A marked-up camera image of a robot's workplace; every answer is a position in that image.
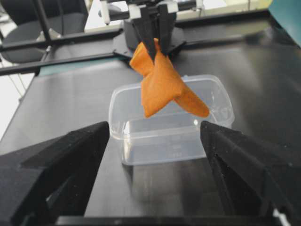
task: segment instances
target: office chair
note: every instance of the office chair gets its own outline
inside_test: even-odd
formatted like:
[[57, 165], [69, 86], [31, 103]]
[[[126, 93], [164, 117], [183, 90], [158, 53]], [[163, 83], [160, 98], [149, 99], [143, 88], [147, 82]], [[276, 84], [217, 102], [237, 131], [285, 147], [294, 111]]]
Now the office chair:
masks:
[[[84, 0], [60, 0], [63, 9], [62, 18], [56, 0], [42, 0], [48, 18], [50, 28], [60, 34], [72, 34], [84, 32], [87, 20], [87, 8]], [[0, 34], [3, 45], [25, 41], [36, 40], [42, 31], [36, 17], [32, 0], [0, 0], [5, 11], [17, 25], [6, 37]], [[39, 48], [25, 48], [2, 52], [3, 58], [12, 63], [27, 63], [40, 61], [45, 50]]]

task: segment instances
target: orange cloth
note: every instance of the orange cloth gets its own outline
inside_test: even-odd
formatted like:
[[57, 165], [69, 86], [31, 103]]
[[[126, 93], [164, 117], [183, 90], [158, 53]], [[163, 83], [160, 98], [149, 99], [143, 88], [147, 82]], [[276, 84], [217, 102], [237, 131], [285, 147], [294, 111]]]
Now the orange cloth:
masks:
[[145, 117], [150, 117], [174, 100], [185, 111], [200, 117], [207, 117], [209, 109], [182, 81], [169, 58], [164, 56], [155, 39], [157, 54], [155, 64], [140, 43], [130, 61], [131, 67], [143, 76], [141, 101]]

